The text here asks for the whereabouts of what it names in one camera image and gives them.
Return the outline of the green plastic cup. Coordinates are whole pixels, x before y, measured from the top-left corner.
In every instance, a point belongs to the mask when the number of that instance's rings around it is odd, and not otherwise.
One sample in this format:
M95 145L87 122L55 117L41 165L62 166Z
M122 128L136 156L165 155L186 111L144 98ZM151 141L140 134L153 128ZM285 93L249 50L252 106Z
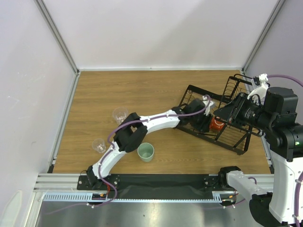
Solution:
M142 143L138 147L137 153L143 162L150 162L154 156L154 147L150 143Z

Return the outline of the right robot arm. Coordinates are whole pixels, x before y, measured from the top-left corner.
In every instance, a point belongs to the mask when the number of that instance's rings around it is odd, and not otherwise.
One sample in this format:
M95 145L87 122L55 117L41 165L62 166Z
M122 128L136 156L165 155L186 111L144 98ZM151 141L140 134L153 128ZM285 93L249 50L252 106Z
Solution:
M218 185L238 191L249 203L256 222L265 227L303 224L303 127L296 120L298 97L293 90L271 87L261 104L255 92L240 93L214 114L231 125L252 126L264 132L274 165L273 191L252 182L237 167L220 170Z

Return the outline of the large clear faceted glass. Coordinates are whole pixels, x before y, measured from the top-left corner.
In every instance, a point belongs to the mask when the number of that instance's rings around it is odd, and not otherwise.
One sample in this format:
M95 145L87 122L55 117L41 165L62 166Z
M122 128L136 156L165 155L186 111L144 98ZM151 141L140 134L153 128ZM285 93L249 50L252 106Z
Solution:
M128 110L125 107L118 107L113 111L112 114L114 120L120 125L128 116Z

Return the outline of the orange black mug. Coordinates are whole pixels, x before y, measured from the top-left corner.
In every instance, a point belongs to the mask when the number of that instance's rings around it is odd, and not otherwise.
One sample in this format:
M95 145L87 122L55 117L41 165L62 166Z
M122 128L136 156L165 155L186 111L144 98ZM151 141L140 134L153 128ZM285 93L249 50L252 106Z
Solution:
M210 125L209 125L209 130L210 131L221 131L224 127L225 123L220 121L220 118L218 117L213 117L211 119Z

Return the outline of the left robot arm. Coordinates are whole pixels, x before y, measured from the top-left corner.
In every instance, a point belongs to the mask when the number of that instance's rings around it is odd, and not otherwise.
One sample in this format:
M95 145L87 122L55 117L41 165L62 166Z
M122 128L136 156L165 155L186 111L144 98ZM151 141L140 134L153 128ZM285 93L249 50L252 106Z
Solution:
M144 137L149 133L166 128L176 128L188 123L199 124L209 129L210 110L214 102L210 96L196 98L184 107L176 106L168 111L150 116L131 113L108 136L109 148L102 158L88 167L86 174L88 185L100 189L104 178L109 175L114 165L127 153L139 148Z

